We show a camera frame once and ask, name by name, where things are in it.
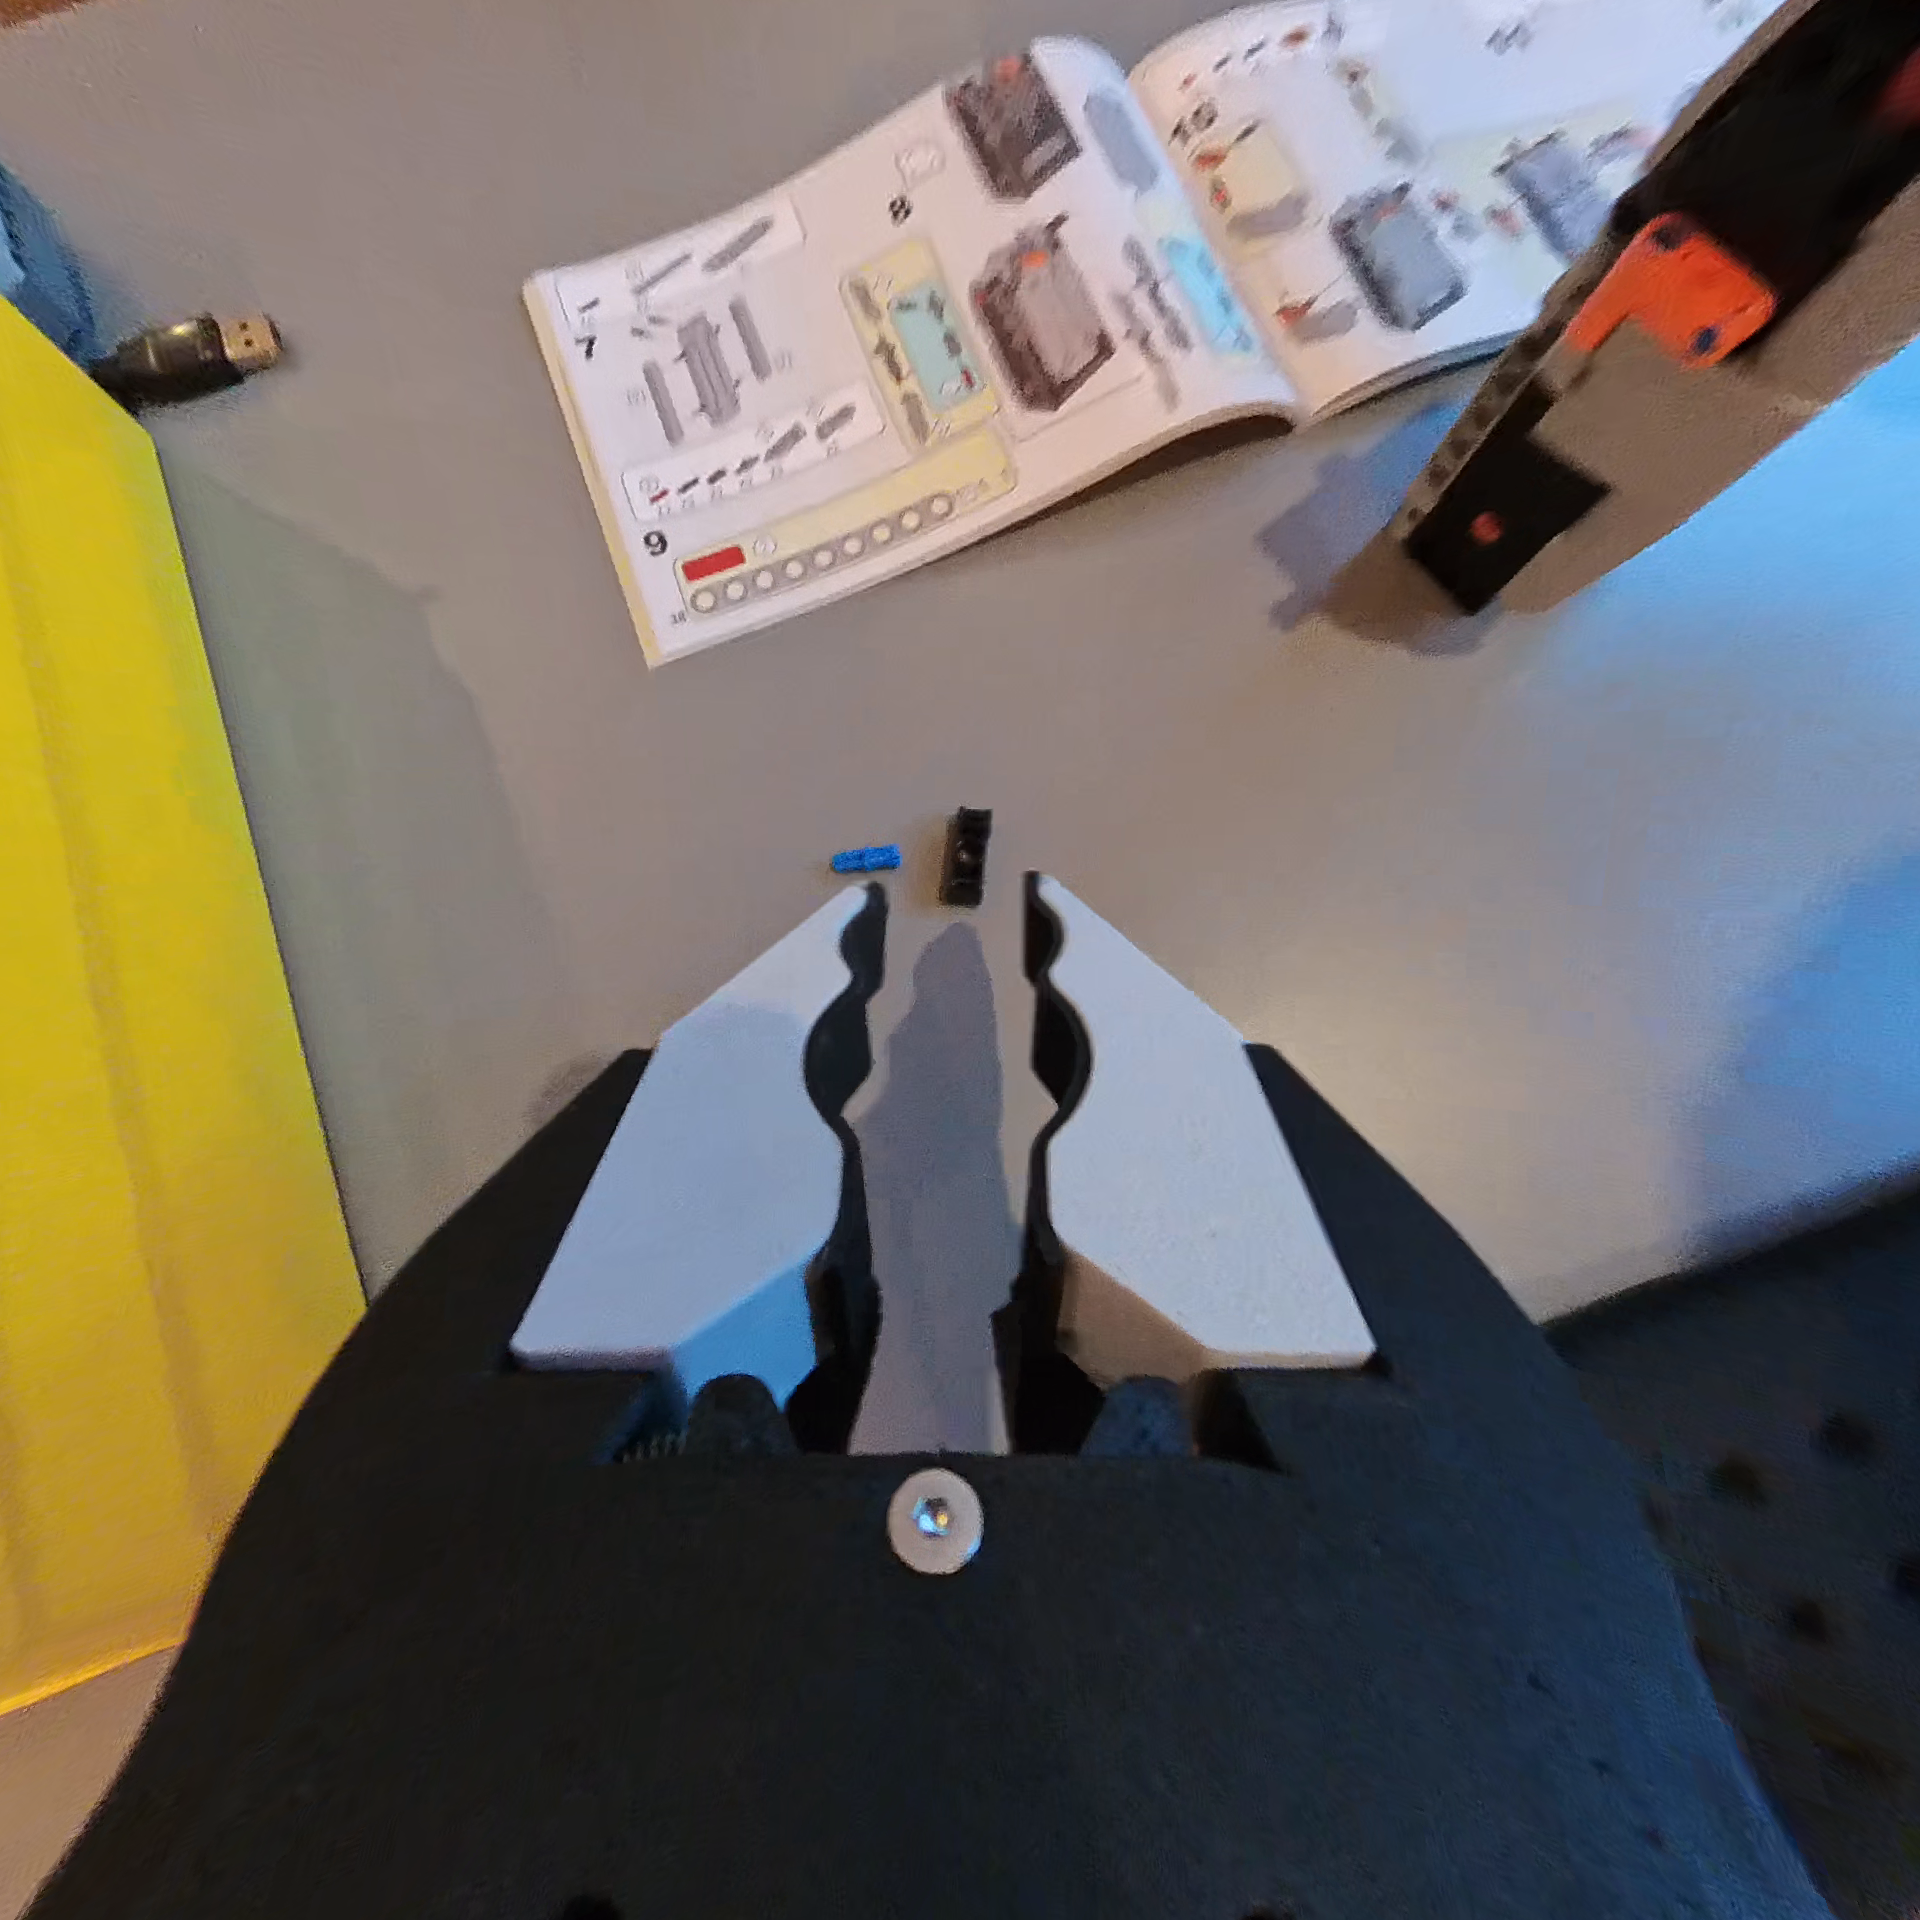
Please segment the black studded pad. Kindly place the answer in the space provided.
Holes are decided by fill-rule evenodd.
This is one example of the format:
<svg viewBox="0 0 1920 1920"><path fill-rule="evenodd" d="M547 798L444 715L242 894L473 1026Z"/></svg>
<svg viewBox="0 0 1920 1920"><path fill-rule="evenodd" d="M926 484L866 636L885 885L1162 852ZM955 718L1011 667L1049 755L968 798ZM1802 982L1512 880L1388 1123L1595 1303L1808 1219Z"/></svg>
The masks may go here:
<svg viewBox="0 0 1920 1920"><path fill-rule="evenodd" d="M1917 1187L1549 1325L1837 1917L1918 1910Z"/></svg>

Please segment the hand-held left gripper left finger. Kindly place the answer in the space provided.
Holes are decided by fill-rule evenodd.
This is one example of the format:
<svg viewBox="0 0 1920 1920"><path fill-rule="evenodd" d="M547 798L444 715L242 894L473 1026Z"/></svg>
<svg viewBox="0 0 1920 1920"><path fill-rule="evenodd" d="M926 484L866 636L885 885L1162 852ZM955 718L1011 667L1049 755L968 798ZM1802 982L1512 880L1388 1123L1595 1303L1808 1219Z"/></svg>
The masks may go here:
<svg viewBox="0 0 1920 1920"><path fill-rule="evenodd" d="M882 1319L848 1106L889 907L843 889L661 1035L510 1336L520 1368L651 1377L682 1420L756 1380L801 1450L848 1452Z"/></svg>

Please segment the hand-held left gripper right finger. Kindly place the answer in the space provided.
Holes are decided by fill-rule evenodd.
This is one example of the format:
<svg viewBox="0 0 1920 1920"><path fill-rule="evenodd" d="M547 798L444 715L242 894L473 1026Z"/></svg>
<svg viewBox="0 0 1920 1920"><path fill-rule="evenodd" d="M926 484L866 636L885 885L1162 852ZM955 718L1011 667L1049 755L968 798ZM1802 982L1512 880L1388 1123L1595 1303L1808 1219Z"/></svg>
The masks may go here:
<svg viewBox="0 0 1920 1920"><path fill-rule="evenodd" d="M992 1319L1007 1436L1075 1454L1135 1380L1357 1375L1359 1295L1248 1041L1061 879L1023 882L1031 1068L1021 1270Z"/></svg>

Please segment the yellow plastic bin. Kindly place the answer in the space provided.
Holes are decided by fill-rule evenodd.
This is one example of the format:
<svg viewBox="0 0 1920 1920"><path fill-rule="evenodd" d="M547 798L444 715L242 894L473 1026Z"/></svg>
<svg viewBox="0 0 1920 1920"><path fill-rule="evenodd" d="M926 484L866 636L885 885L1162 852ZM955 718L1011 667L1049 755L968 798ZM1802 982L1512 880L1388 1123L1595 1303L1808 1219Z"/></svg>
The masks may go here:
<svg viewBox="0 0 1920 1920"><path fill-rule="evenodd" d="M181 1645L367 1309L156 444L2 322L2 1708Z"/></svg>

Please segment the grey toy robot model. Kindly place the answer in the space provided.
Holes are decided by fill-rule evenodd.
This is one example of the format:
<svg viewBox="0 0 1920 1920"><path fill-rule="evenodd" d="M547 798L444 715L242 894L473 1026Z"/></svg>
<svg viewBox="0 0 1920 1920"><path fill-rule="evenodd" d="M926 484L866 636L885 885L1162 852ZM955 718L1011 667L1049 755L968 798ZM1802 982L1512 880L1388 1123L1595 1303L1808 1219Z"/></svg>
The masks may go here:
<svg viewBox="0 0 1920 1920"><path fill-rule="evenodd" d="M1549 613L1918 332L1918 6L1783 4L1654 147L1323 607Z"/></svg>

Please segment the blue grey battery box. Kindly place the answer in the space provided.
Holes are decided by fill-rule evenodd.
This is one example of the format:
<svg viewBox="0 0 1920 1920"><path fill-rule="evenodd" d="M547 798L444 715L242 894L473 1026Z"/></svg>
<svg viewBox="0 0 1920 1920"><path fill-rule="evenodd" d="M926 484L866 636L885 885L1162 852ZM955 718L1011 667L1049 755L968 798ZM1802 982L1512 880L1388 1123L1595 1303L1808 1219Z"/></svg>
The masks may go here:
<svg viewBox="0 0 1920 1920"><path fill-rule="evenodd" d="M58 221L2 167L2 297L72 362L100 352L90 283Z"/></svg>

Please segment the grey desk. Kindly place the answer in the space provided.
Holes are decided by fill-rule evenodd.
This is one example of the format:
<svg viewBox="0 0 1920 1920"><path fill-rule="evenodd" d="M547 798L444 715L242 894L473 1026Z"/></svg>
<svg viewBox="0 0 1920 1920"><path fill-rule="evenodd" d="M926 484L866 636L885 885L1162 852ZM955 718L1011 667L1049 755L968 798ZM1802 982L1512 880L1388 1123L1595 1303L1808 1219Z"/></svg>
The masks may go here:
<svg viewBox="0 0 1920 1920"><path fill-rule="evenodd" d="M1549 1325L1917 1189L1917 348L1556 611L1324 609L1448 376L651 667L534 338L538 270L980 57L1217 13L4 29L4 168L108 293L292 336L133 423L379 1297L36 1917L1833 1913ZM1248 1043L1364 1370L1013 1450L1033 872ZM855 885L846 1452L753 1378L522 1368L661 1036Z"/></svg>

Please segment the instruction booklet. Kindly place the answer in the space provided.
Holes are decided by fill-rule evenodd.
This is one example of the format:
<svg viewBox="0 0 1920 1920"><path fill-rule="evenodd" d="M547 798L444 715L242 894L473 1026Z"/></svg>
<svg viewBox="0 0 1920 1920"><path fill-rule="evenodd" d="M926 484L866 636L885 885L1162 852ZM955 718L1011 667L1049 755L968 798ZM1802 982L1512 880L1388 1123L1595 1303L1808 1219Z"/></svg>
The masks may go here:
<svg viewBox="0 0 1920 1920"><path fill-rule="evenodd" d="M1247 4L977 61L525 302L649 664L1509 348L1777 4Z"/></svg>

